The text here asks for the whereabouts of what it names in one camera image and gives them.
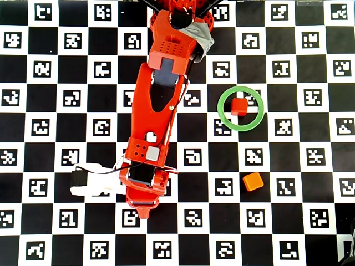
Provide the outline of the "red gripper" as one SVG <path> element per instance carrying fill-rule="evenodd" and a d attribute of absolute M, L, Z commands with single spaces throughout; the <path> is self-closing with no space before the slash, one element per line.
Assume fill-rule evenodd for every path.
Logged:
<path fill-rule="evenodd" d="M 140 219 L 148 219 L 150 210 L 159 205 L 159 196 L 166 191 L 170 173 L 178 174 L 178 171 L 167 166 L 123 163 L 119 178 L 126 185 L 126 202 L 137 211 Z"/>

